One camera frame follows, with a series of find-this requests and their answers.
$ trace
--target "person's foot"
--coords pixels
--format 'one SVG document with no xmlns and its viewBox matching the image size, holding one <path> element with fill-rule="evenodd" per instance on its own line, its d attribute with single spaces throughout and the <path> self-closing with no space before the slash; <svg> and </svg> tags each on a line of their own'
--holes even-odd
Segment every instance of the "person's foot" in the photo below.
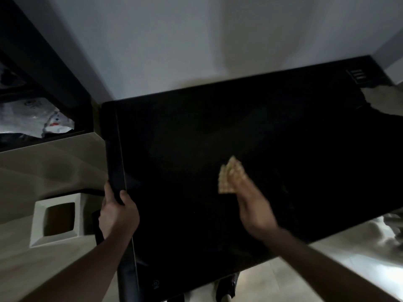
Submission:
<svg viewBox="0 0 403 302">
<path fill-rule="evenodd" d="M 216 291 L 217 302 L 221 302 L 222 298 L 226 295 L 230 295 L 231 298 L 235 296 L 235 288 L 237 286 L 238 277 L 239 273 L 235 273 L 219 281 Z"/>
</svg>

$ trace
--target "tile floor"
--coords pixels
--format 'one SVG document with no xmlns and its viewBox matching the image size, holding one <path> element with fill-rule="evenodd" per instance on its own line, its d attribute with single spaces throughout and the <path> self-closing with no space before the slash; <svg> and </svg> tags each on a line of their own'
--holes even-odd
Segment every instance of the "tile floor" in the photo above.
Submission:
<svg viewBox="0 0 403 302">
<path fill-rule="evenodd" d="M 403 248 L 390 227 L 377 218 L 311 246 L 403 301 Z M 214 302 L 214 284 L 193 290 L 186 300 Z M 282 259 L 241 272 L 237 301 L 319 302 L 321 298 Z"/>
</svg>

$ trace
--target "person's left hand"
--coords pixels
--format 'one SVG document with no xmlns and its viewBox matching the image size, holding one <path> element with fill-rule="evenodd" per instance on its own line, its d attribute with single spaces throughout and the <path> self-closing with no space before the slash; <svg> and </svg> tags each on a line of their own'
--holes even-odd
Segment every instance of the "person's left hand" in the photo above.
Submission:
<svg viewBox="0 0 403 302">
<path fill-rule="evenodd" d="M 109 182 L 105 183 L 99 228 L 106 239 L 112 232 L 127 233 L 132 236 L 140 223 L 139 210 L 125 190 L 120 191 L 124 205 L 118 204 Z"/>
</svg>

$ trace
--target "forearm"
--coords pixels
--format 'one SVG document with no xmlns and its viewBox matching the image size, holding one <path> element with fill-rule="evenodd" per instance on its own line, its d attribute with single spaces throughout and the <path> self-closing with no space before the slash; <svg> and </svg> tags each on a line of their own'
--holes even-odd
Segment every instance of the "forearm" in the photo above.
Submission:
<svg viewBox="0 0 403 302">
<path fill-rule="evenodd" d="M 38 287 L 21 302 L 100 302 L 130 241 L 127 232 L 111 233 L 82 258 Z"/>
<path fill-rule="evenodd" d="M 272 233 L 265 244 L 289 263 L 326 302 L 397 302 L 383 290 L 308 247 L 286 230 Z"/>
</svg>

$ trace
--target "white wall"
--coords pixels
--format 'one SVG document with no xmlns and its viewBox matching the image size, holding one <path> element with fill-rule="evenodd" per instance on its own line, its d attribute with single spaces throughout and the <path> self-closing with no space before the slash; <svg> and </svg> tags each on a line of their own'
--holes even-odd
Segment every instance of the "white wall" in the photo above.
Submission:
<svg viewBox="0 0 403 302">
<path fill-rule="evenodd" d="M 0 225 L 0 301 L 14 302 L 96 246 L 94 236 L 29 248 L 32 216 Z M 103 302 L 118 301 L 117 277 Z"/>
<path fill-rule="evenodd" d="M 372 54 L 403 0 L 16 0 L 101 102 Z"/>
</svg>

